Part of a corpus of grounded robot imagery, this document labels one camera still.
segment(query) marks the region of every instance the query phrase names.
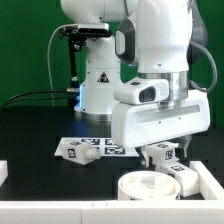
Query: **black cable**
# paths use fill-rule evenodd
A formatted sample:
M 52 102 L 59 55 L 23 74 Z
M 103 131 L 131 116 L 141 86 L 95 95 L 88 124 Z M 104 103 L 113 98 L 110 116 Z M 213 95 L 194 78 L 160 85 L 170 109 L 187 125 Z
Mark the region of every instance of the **black cable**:
M 9 105 L 11 102 L 17 102 L 17 101 L 22 101 L 22 100 L 26 100 L 26 99 L 20 99 L 17 100 L 20 97 L 23 96 L 27 96 L 27 95 L 32 95 L 32 94 L 47 94 L 47 93 L 67 93 L 67 90 L 33 90 L 33 91 L 28 91 L 28 92 L 24 92 L 18 95 L 13 96 L 12 98 L 10 98 L 9 100 L 7 100 L 0 108 L 4 109 L 7 105 Z M 29 100 L 38 100 L 38 99 L 42 99 L 42 98 L 28 98 Z
M 11 100 L 11 101 L 7 101 L 6 103 L 4 103 L 1 106 L 1 110 L 4 110 L 8 105 L 12 104 L 12 103 L 16 103 L 16 102 L 21 102 L 21 101 L 36 101 L 36 100 L 69 100 L 69 99 L 73 99 L 71 97 L 46 97 L 46 98 L 23 98 L 23 99 L 15 99 L 15 100 Z
M 125 7 L 126 15 L 127 15 L 127 17 L 129 17 L 127 0 L 124 0 L 124 7 Z

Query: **white cylinder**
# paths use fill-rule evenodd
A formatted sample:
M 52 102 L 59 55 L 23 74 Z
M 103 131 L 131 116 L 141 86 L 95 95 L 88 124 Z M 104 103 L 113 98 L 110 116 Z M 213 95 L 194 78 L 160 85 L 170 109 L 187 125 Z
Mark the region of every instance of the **white cylinder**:
M 118 200 L 178 200 L 180 190 L 180 184 L 171 176 L 153 171 L 136 171 L 119 179 Z
M 100 159 L 101 152 L 98 149 L 91 148 L 86 152 L 86 159 L 88 160 L 95 160 Z

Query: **green panel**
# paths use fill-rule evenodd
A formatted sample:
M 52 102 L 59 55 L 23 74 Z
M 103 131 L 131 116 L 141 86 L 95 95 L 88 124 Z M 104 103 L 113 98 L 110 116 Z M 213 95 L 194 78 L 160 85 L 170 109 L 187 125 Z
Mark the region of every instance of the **green panel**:
M 212 121 L 224 128 L 224 32 L 223 0 L 197 0 L 209 32 L 208 49 L 214 56 L 219 83 L 209 95 Z M 0 0 L 0 104 L 18 93 L 50 88 L 47 70 L 47 47 L 53 31 L 71 23 L 63 14 L 59 0 Z M 112 30 L 118 25 L 110 24 Z M 56 89 L 70 82 L 67 42 L 55 37 L 52 43 L 51 68 Z M 80 80 L 85 74 L 85 51 L 77 54 Z M 122 65 L 121 79 L 126 82 L 136 75 L 136 68 Z M 191 67 L 190 77 L 209 86 L 211 68 L 206 57 Z

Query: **black tabletop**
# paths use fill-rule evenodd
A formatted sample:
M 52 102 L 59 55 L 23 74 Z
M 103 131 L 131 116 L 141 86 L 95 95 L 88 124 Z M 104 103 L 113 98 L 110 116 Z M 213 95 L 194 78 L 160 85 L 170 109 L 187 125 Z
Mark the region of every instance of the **black tabletop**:
M 110 123 L 74 118 L 67 107 L 0 111 L 0 160 L 8 162 L 0 200 L 112 200 L 122 175 L 144 169 L 141 157 L 103 157 L 86 166 L 55 157 L 61 137 L 110 138 Z M 183 163 L 202 161 L 224 184 L 223 139 L 224 131 L 211 127 L 193 136 L 187 158 L 177 155 Z

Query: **cable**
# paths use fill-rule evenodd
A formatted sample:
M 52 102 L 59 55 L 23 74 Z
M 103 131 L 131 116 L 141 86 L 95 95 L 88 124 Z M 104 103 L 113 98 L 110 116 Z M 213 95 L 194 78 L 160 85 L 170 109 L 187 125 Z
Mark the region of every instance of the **cable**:
M 53 79 L 52 79 L 52 74 L 51 74 L 51 62 L 50 62 L 50 53 L 51 53 L 51 45 L 52 45 L 52 41 L 54 39 L 54 36 L 55 34 L 60 30 L 60 29 L 63 29 L 63 28 L 66 28 L 66 27 L 70 27 L 70 26 L 74 26 L 75 24 L 69 24 L 69 25 L 63 25 L 63 26 L 59 26 L 54 32 L 53 34 L 51 35 L 51 38 L 49 40 L 49 43 L 48 43 L 48 48 L 47 48 L 47 66 L 48 66 L 48 76 L 49 76 L 49 82 L 50 82 L 50 88 L 51 90 L 54 89 L 54 84 L 53 84 Z
M 125 12 L 126 12 L 127 17 L 129 17 L 127 0 L 124 0 L 124 8 L 125 8 Z
M 191 11 L 193 5 L 194 5 L 195 0 L 191 0 L 189 5 L 188 5 L 188 13 Z
M 72 99 L 69 97 L 49 97 L 49 98 L 23 98 L 23 99 L 15 99 L 15 100 L 11 100 L 11 101 L 7 101 L 6 103 L 4 103 L 0 110 L 4 110 L 8 105 L 12 104 L 12 103 L 16 103 L 16 102 L 21 102 L 21 101 L 36 101 L 36 100 L 68 100 L 68 99 Z
M 16 102 L 18 98 L 23 97 L 23 96 L 27 96 L 27 95 L 32 95 L 32 94 L 47 94 L 47 93 L 68 93 L 69 90 L 33 90 L 33 91 L 29 91 L 29 92 L 24 92 L 21 94 L 18 94 L 16 96 L 13 96 L 12 98 L 10 98 L 9 100 L 7 100 L 2 106 L 1 108 L 4 108 L 6 105 L 10 104 L 11 102 Z
M 199 87 L 195 82 L 193 81 L 190 81 L 190 84 L 192 85 L 193 88 L 201 91 L 201 92 L 204 92 L 204 93 L 210 93 L 216 86 L 217 84 L 217 80 L 218 80 L 218 72 L 217 72 L 217 68 L 216 68 L 216 64 L 215 64 L 215 61 L 212 57 L 212 55 L 209 53 L 209 51 L 204 48 L 203 46 L 193 42 L 193 41 L 190 41 L 190 44 L 196 48 L 198 48 L 199 50 L 201 50 L 203 53 L 205 53 L 205 55 L 207 56 L 208 60 L 210 61 L 211 63 L 211 67 L 212 67 L 212 71 L 213 71 L 213 80 L 212 80 L 212 84 L 211 86 L 208 88 L 208 89 L 203 89 L 201 87 Z

